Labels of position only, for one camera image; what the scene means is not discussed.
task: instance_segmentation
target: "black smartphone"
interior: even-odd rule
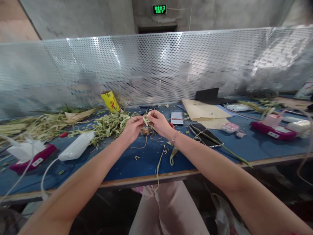
[[[191,130],[193,131],[193,133],[195,135],[197,135],[197,134],[199,134],[199,132],[203,131],[204,134],[206,134],[209,137],[211,137],[212,139],[216,140],[221,145],[224,144],[219,138],[217,138],[212,132],[210,132],[204,125],[202,125],[200,123],[190,124],[189,127],[191,128]],[[215,143],[214,141],[210,140],[209,138],[207,138],[205,135],[203,135],[203,133],[199,134],[198,137],[200,138],[202,143],[204,143],[206,146],[209,146],[211,148],[215,148],[215,147],[220,147],[221,146],[221,145]]]

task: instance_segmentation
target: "plant stem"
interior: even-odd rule
[[[233,153],[232,151],[230,151],[228,148],[226,148],[224,145],[222,145],[221,143],[219,143],[218,141],[216,141],[215,139],[213,139],[213,138],[211,138],[210,136],[208,136],[206,133],[203,133],[203,131],[200,131],[198,128],[196,128],[196,127],[194,127],[194,126],[192,126],[194,129],[196,129],[198,132],[199,132],[199,134],[200,133],[202,133],[205,137],[207,137],[207,138],[209,138],[211,141],[213,141],[213,142],[215,142],[216,144],[218,144],[218,145],[220,145],[220,146],[222,146],[224,149],[226,149],[228,152],[230,152],[232,155],[234,155],[237,159],[239,159],[241,162],[243,162],[244,164],[246,164],[247,166],[249,166],[249,167],[252,167],[245,159],[243,159],[243,158],[241,158],[241,157],[239,157],[237,154],[235,154],[235,153]]]

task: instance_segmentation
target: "pink pants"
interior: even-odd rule
[[[209,234],[182,181],[144,186],[129,235]]]

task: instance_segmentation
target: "yellow container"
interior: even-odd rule
[[[112,91],[104,91],[101,93],[101,97],[104,100],[105,104],[109,108],[111,113],[120,112],[120,106],[113,95]]]

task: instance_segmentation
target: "floor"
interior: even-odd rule
[[[280,167],[252,169],[248,172],[263,183],[273,194],[289,206],[309,225],[313,225],[313,190],[299,180],[296,175],[298,164]],[[313,179],[313,162],[306,163],[301,175],[307,180]],[[225,195],[203,176],[184,181],[211,235],[217,234],[215,223],[216,209],[210,193]],[[131,189],[107,191],[99,189],[75,219],[70,235],[128,234],[135,217],[141,195]],[[237,219],[234,207],[229,202]],[[29,218],[41,205],[41,202],[29,203],[24,207],[15,207],[16,211]]]

